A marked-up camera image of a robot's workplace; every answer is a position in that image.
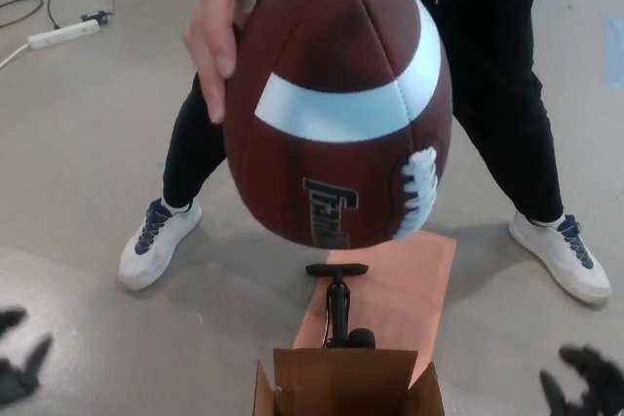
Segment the person's right hand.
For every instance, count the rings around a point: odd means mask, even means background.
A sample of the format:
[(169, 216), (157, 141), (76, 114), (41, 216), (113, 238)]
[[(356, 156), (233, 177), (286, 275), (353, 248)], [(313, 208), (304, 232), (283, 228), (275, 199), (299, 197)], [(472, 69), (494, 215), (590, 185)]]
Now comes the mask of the person's right hand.
[(233, 25), (248, 15), (254, 0), (199, 0), (184, 34), (212, 122), (225, 117), (225, 81), (235, 71), (237, 46)]

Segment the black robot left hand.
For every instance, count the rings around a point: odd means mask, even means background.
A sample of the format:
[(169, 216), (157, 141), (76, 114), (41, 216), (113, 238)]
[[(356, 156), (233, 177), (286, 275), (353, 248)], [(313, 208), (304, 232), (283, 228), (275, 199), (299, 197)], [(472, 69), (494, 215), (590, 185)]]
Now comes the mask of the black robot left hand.
[[(1, 310), (1, 334), (15, 328), (25, 319), (27, 311), (21, 307)], [(51, 334), (45, 335), (35, 345), (23, 366), (15, 366), (9, 359), (1, 358), (1, 408), (31, 397), (40, 387), (39, 373), (53, 345)]]

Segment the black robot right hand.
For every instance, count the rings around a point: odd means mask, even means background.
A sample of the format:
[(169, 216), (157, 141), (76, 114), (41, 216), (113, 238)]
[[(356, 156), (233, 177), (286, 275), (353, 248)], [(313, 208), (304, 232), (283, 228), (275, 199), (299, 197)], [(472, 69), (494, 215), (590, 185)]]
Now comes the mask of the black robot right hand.
[(559, 357), (585, 380), (587, 389), (578, 401), (570, 401), (555, 376), (541, 369), (540, 383), (551, 415), (623, 414), (623, 370), (616, 362), (588, 345), (562, 345)]

